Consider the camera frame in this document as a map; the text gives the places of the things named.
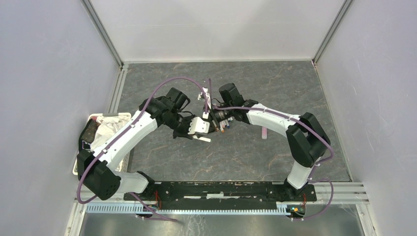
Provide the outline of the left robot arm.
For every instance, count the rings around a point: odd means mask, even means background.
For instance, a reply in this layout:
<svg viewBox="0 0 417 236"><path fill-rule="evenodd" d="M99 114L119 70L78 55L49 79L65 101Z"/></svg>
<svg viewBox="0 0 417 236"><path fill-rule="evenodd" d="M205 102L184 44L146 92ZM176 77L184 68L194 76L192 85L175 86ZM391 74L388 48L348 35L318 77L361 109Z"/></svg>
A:
<svg viewBox="0 0 417 236"><path fill-rule="evenodd" d="M134 192L142 200L154 196L154 186L141 173L116 171L124 157L148 134L161 125L172 129L173 137L208 141L211 102L207 89L199 95L205 100L203 114L182 116L190 99L176 88L165 96L145 100L119 131L93 150L81 149L77 154L78 179L80 185L88 188L95 198L107 200L117 192Z"/></svg>

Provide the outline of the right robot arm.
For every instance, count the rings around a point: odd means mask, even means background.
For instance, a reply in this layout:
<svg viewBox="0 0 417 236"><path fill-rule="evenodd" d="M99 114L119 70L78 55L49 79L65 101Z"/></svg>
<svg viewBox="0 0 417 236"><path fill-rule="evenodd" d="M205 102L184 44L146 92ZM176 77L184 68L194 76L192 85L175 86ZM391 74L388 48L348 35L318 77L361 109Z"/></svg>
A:
<svg viewBox="0 0 417 236"><path fill-rule="evenodd" d="M294 164L284 181L284 195L291 201L298 200L326 151L334 155L331 142L317 118L312 113L283 113L255 100L244 99L233 83L221 86L219 93L223 101L213 108L214 117L218 121L233 118L264 127L287 139Z"/></svg>

